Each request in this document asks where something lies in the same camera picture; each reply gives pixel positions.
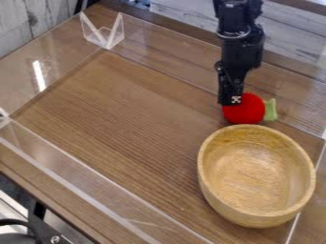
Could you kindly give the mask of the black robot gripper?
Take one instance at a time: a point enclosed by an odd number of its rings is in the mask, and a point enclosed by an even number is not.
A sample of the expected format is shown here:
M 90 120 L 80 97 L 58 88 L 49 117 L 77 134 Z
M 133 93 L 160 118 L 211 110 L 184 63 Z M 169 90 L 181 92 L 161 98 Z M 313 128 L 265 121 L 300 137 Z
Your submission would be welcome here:
M 235 106 L 241 101 L 244 78 L 261 61 L 264 31 L 256 19 L 261 15 L 261 0 L 212 0 L 217 18 L 216 35 L 221 40 L 221 60 L 217 72 L 217 103 Z

